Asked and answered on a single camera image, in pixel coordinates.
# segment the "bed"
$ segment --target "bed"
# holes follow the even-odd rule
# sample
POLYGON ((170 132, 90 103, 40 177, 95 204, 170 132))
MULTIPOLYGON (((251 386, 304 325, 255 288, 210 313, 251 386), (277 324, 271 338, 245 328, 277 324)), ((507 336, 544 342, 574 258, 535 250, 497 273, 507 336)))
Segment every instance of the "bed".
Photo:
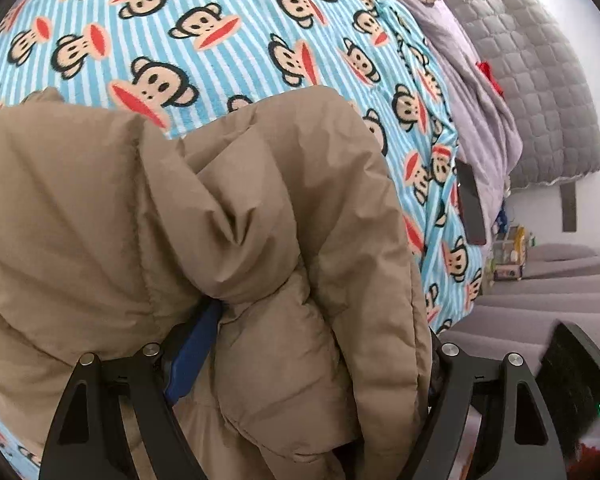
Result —
MULTIPOLYGON (((56 86, 69 102, 141 113, 177 138, 275 93, 337 89, 386 157, 427 316, 441 333, 471 312, 482 277, 483 254, 464 239, 458 215, 455 157, 474 168, 487 230, 512 172, 523 187, 578 178, 597 165, 594 157, 584 170, 515 180, 525 174, 521 117, 478 67, 485 56, 468 21, 462 26, 465 3, 16 0, 0 14, 0 108, 56 86)), ((595 126, 587 127, 592 134, 579 139, 595 146, 595 126)), ((37 458, 7 428, 0 435, 33 478, 37 458)))

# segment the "red fabric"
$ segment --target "red fabric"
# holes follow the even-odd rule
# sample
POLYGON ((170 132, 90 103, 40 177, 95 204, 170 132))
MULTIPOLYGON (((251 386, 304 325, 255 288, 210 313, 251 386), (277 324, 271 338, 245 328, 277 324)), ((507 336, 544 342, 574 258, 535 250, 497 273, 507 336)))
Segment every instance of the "red fabric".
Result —
POLYGON ((502 90, 502 87, 498 84, 496 79, 493 77, 493 74, 491 73, 491 65, 489 64, 489 62, 482 61, 480 63, 476 63, 475 65, 480 69, 480 71, 485 76, 487 76, 487 79, 493 85, 493 87, 495 88, 495 91, 498 94, 500 94, 500 97, 504 97, 504 90, 502 90))
POLYGON ((581 445, 581 457, 569 469, 569 480, 589 480, 600 472, 600 450, 581 445))

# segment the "blue striped blanket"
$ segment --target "blue striped blanket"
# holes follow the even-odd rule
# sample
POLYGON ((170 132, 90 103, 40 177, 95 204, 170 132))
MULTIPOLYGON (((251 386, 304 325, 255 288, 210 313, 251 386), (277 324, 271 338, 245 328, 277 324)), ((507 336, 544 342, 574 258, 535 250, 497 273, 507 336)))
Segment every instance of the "blue striped blanket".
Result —
POLYGON ((0 107, 55 86, 69 102, 132 110, 178 137, 317 84, 378 140, 429 323, 448 328, 471 310, 482 259, 458 215, 445 84, 396 0, 22 0, 0 23, 0 107))

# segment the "white wall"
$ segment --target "white wall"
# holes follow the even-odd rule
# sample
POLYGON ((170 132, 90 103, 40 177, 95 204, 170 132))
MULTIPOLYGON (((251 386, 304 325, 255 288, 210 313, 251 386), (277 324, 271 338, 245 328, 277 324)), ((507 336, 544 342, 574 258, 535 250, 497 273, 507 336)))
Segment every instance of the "white wall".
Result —
MULTIPOLYGON (((589 81, 600 122, 600 12, 591 0, 541 0, 571 41, 589 81)), ((578 231, 562 232, 557 186, 517 192, 507 200, 510 221, 529 227, 538 242, 569 242, 600 248, 600 172, 576 184, 578 231)))

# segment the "black phone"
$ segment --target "black phone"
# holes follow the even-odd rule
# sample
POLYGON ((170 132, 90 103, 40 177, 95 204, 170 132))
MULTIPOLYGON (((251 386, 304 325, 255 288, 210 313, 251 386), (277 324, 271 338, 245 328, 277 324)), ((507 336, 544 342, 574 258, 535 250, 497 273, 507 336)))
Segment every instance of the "black phone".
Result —
POLYGON ((600 348, 577 325, 558 323, 536 382, 562 454, 570 459, 580 437, 600 419, 600 348))
POLYGON ((470 164, 456 159, 456 172, 458 174, 458 207, 466 241, 472 245, 486 245, 487 232, 484 227, 480 194, 475 184, 474 168, 470 164))

